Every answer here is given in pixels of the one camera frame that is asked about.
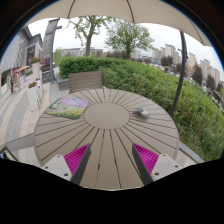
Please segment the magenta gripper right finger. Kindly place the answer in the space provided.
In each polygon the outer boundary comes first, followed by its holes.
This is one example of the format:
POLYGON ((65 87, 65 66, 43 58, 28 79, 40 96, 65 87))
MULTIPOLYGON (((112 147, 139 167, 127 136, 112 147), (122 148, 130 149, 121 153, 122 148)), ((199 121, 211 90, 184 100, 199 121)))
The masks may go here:
POLYGON ((182 169, 182 166, 167 154, 154 153, 135 143, 132 144, 132 154, 144 185, 182 169))

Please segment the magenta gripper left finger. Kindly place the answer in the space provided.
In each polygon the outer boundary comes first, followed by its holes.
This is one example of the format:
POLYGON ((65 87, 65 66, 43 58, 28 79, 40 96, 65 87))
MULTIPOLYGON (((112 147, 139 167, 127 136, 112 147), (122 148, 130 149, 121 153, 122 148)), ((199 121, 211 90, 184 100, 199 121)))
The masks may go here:
POLYGON ((55 155, 42 169, 79 185, 91 155, 90 144, 83 145, 67 155, 55 155))

